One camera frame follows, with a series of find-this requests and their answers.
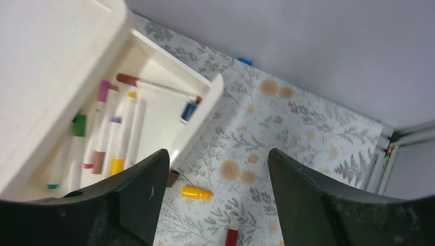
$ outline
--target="white drawer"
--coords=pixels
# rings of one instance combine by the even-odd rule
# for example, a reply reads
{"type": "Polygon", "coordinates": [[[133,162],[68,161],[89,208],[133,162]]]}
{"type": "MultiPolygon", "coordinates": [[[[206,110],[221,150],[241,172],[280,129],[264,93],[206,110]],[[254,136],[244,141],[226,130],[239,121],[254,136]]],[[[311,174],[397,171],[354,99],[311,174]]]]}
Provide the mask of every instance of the white drawer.
{"type": "MultiPolygon", "coordinates": [[[[118,104],[116,116],[122,116],[122,103],[128,92],[134,91],[138,98],[143,98],[146,101],[142,133],[137,136],[140,138],[140,145],[136,161],[164,148],[169,151],[172,168],[178,165],[180,156],[185,153],[186,149],[190,148],[201,134],[200,131],[204,130],[204,124],[209,122],[207,119],[214,114],[216,103],[221,98],[223,91],[222,76],[216,76],[213,82],[208,81],[134,29],[130,31],[127,41],[101,78],[101,80],[103,79],[119,87],[121,102],[118,104]],[[187,102],[186,99],[119,83],[116,81],[118,73],[195,93],[203,100],[185,125],[180,120],[187,102]]],[[[74,109],[77,112],[81,108],[81,114],[87,115],[86,139],[91,133],[92,113],[96,99],[97,89],[81,107],[74,109]]],[[[63,125],[61,131],[64,132],[68,127],[70,127],[68,124],[63,125]]],[[[26,170],[25,172],[12,173],[15,176],[11,177],[11,181],[3,187],[2,198],[24,201],[45,197],[62,197],[70,192],[65,185],[70,178],[68,165],[71,162],[68,160],[65,160],[67,164],[62,183],[57,189],[49,190],[47,188],[48,174],[51,171],[53,158],[59,145],[56,144],[58,140],[53,142],[54,147],[47,149],[47,153],[44,153],[45,157],[40,163],[27,162],[22,167],[26,170]]],[[[82,169],[81,188],[100,180],[102,180],[102,175],[92,174],[91,169],[82,169]]]]}

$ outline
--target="gray wall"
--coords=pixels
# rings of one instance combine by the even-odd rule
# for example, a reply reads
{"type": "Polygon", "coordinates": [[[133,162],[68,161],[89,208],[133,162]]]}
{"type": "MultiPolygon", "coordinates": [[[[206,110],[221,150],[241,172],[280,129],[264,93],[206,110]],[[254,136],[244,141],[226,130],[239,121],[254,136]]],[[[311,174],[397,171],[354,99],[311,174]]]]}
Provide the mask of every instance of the gray wall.
{"type": "Polygon", "coordinates": [[[181,34],[396,128],[435,119],[434,0],[126,0],[181,34]]]}
{"type": "Polygon", "coordinates": [[[435,141],[400,148],[384,196],[413,199],[435,194],[435,141]]]}

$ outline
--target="yellow marker cap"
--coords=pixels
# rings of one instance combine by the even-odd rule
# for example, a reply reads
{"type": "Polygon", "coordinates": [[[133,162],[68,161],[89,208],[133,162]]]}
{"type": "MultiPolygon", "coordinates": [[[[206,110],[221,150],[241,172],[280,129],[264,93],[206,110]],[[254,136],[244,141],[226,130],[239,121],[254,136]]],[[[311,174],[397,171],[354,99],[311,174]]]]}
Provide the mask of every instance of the yellow marker cap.
{"type": "Polygon", "coordinates": [[[129,96],[129,97],[136,98],[136,92],[129,92],[129,93],[128,93],[128,96],[129,96]]]}
{"type": "Polygon", "coordinates": [[[193,199],[208,200],[213,197],[213,194],[199,188],[184,186],[183,189],[181,190],[181,196],[193,198],[193,199]]]}
{"type": "Polygon", "coordinates": [[[113,159],[112,161],[112,172],[110,175],[115,175],[117,173],[122,172],[124,168],[124,160],[121,159],[113,159]]]}

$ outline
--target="floral tablecloth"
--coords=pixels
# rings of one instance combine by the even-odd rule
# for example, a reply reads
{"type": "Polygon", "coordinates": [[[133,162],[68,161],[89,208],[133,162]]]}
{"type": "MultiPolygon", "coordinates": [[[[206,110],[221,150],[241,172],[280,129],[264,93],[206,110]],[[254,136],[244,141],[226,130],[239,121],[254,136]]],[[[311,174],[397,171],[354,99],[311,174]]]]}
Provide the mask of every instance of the floral tablecloth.
{"type": "Polygon", "coordinates": [[[240,219],[238,245],[284,245],[267,167],[270,149],[359,187],[382,125],[139,17],[152,41],[211,79],[222,73],[218,111],[167,189],[154,245],[224,245],[240,219]],[[180,196],[184,185],[210,201],[180,196]]]}

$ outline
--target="black object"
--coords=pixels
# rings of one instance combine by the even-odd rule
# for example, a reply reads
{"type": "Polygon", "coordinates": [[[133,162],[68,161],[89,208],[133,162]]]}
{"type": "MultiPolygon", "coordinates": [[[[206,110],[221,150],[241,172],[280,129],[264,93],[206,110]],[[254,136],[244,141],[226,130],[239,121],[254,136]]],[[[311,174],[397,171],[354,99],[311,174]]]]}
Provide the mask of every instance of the black object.
{"type": "Polygon", "coordinates": [[[278,149],[269,152],[268,165],[285,245],[435,245],[435,196],[372,194],[278,149]]]}
{"type": "Polygon", "coordinates": [[[159,150],[63,198],[0,201],[2,245],[152,245],[168,173],[159,150]]]}

